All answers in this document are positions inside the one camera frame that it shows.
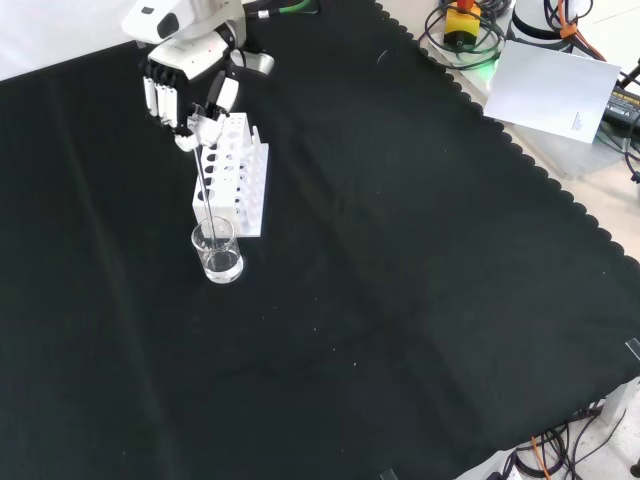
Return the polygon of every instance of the black cloth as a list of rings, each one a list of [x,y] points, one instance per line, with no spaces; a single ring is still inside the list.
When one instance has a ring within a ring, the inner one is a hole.
[[[0,86],[0,476],[450,479],[638,374],[637,263],[386,17],[250,26],[271,159],[227,286],[141,51]]]

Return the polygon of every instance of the green cable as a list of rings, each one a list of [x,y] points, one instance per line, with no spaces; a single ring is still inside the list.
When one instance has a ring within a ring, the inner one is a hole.
[[[302,10],[303,8],[308,7],[310,4],[311,4],[311,0],[302,0],[297,5],[292,5],[291,7],[284,7],[284,8],[281,8],[279,11],[280,13],[295,13]]]

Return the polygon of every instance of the white test tube rack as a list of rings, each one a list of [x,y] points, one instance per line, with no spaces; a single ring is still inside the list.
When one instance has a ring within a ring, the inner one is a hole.
[[[230,114],[216,147],[202,149],[211,214],[231,222],[236,237],[260,236],[268,158],[269,145],[260,143],[256,127],[251,134],[246,113]],[[193,212],[198,223],[206,220],[199,181],[193,195]]]

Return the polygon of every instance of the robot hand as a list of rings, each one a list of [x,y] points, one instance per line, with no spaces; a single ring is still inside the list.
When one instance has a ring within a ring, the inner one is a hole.
[[[264,74],[273,67],[270,56],[243,51],[241,0],[139,0],[122,28],[136,40],[160,43],[141,66],[147,109],[183,150],[217,140],[238,93],[238,82],[226,75],[231,63]],[[216,73],[205,108],[197,109],[190,87]]]

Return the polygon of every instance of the paper sheet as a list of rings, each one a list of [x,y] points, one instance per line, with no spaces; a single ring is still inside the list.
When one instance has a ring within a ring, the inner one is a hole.
[[[605,62],[507,42],[484,113],[591,143],[619,72]]]

